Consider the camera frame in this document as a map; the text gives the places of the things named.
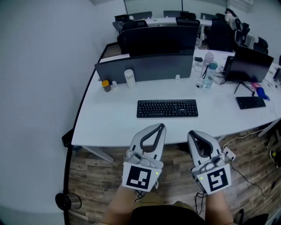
keyboard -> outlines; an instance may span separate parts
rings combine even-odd
[[[240,109],[266,107],[262,97],[236,97]]]
[[[195,100],[142,100],[137,102],[137,118],[198,117]]]

white desk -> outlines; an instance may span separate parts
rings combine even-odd
[[[234,55],[230,52],[211,51],[215,61],[224,65],[227,56]],[[204,57],[207,50],[195,50],[194,56]],[[101,62],[128,55],[115,56],[102,59]],[[163,123],[167,128],[165,143],[181,143],[187,141],[190,130],[208,133],[213,137],[221,137],[252,129],[276,120],[276,115],[270,110],[275,109],[278,118],[281,118],[281,88],[268,87],[264,81],[262,86],[271,101],[265,101],[266,107],[258,109],[240,110],[236,102],[237,96],[250,96],[250,92],[240,86],[234,94],[237,84],[226,83],[218,85],[213,83],[210,89],[198,89],[196,83],[200,77],[194,69],[191,77],[176,80],[155,80],[137,82],[134,89],[129,89],[126,84],[119,84],[118,90],[105,92],[98,81],[95,72],[82,104],[77,124],[75,127],[72,144],[80,145],[97,154],[107,161],[111,157],[97,148],[129,146],[134,135],[155,123]],[[273,74],[267,74],[271,81]],[[145,118],[138,119],[137,101],[152,99],[196,99],[197,118]],[[145,144],[152,145],[153,139],[148,139]]]
[[[200,21],[200,25],[204,26],[212,26],[211,20],[204,20],[204,19],[198,19]],[[176,18],[175,17],[164,17],[164,18],[150,18],[145,19],[148,26],[152,25],[176,25]]]

person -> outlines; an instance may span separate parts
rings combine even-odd
[[[135,201],[136,191],[120,185],[98,225],[232,225],[234,222],[223,191],[207,195],[205,220],[183,202],[165,205],[153,192]]]
[[[275,163],[277,168],[281,167],[281,151],[274,152],[273,150],[269,151],[269,157],[272,159],[272,161]]]

blue object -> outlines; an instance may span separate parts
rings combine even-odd
[[[270,101],[269,97],[264,93],[264,89],[262,87],[258,87],[256,92],[259,97],[262,97],[263,99]]]

laminate flooring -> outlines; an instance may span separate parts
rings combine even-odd
[[[223,147],[227,141],[253,131],[255,130],[229,135],[220,142],[220,145]],[[251,134],[227,145],[237,157],[232,163],[234,168],[249,181],[260,185],[266,195],[273,181],[278,179],[271,194],[263,197],[258,187],[249,184],[238,172],[231,169],[232,185],[224,192],[233,215],[243,208],[245,220],[264,213],[271,216],[281,205],[280,169],[275,167],[268,154],[270,149],[277,151],[281,149],[281,138],[279,139],[280,142],[273,146],[272,138],[268,147],[265,147],[266,135],[258,138],[256,134]],[[69,192],[80,196],[82,207],[69,212],[72,225],[99,222],[121,184],[123,156],[128,148],[99,149],[113,157],[114,163],[106,162],[85,149],[73,153]],[[167,204],[182,201],[195,208],[194,196],[200,189],[191,176],[190,169],[193,163],[190,154],[180,151],[177,145],[165,145],[161,161],[164,168],[159,178],[157,193]],[[200,210],[201,199],[198,199],[197,205]],[[200,216],[205,217],[205,199]]]

